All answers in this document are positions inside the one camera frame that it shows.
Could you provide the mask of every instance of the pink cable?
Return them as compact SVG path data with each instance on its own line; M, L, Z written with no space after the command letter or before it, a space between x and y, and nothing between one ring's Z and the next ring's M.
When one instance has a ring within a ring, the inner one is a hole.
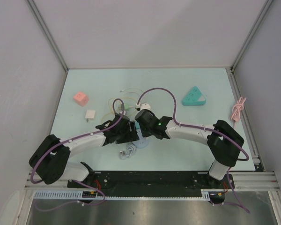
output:
M244 102L246 99L246 97L240 97L232 108L231 120L233 121L233 128L235 128L235 124L240 121L240 112L244 109Z

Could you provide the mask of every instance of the white power adapter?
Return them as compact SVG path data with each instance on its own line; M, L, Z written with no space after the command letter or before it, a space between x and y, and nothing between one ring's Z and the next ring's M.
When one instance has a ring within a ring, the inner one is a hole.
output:
M96 117L96 111L92 109L88 109L85 114L86 121L94 120Z

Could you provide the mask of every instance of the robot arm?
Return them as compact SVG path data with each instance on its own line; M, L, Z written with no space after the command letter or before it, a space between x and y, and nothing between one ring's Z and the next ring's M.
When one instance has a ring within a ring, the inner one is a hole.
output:
M59 145L51 154L46 156L38 166L36 172L46 184L52 184L58 179L83 181L94 172L85 163L68 162L72 157L92 147L100 147L110 143L128 143L138 140L134 121L123 116L121 121L113 128L106 128L113 125L119 120L117 114L113 121L107 121L102 125L96 126L98 130L105 130L95 135L87 135L80 139L69 139L66 143L61 144L59 138L49 135L39 146L37 151L31 157L29 163L34 167L38 160L52 146ZM158 119L150 110L143 109L136 116L135 120L139 123L141 132L144 137L151 135L158 139L180 138L190 141L199 142L209 146L215 160L209 170L209 180L215 183L221 182L227 170L235 166L240 150L231 142L214 132L205 129L199 130L191 127L181 127L177 125L171 117L161 117ZM215 129L229 136L240 146L243 145L243 138L225 121L218 120L216 124L206 126L206 128Z
M191 127L177 125L171 117L158 119L150 110L143 109L136 116L135 120L145 137L154 135L158 139L180 138L199 142L208 145L215 157L208 175L214 182L221 181L230 167L234 167L240 150L230 141L221 138L218 134L207 131L206 128L221 131L239 146L242 146L244 139L225 121L218 120L216 124L205 126L199 130Z

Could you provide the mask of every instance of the white charging cable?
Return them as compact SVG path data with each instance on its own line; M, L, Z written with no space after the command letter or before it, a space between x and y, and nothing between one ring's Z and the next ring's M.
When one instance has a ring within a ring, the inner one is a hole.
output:
M123 95L129 94L129 93L134 93L134 94L137 94L140 97L142 95L142 93L144 93L144 91L142 89L137 88L137 87L126 88L126 89L120 90L120 92L124 92L126 90L133 90L133 89L136 89L136 90L140 91L140 93L136 92L136 91L128 91L128 92L124 93Z
M136 147L133 143L128 143L126 151L120 151L120 159L129 158L136 153Z

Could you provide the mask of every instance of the metal floor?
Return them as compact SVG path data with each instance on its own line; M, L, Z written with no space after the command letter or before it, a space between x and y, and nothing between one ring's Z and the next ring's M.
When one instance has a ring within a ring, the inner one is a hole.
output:
M66 205L51 212L37 211L33 206L28 225L276 225L267 192L239 192L251 211L224 205L212 206L205 201L106 201L99 206ZM231 192L227 202L235 202ZM33 201L49 209L64 200Z

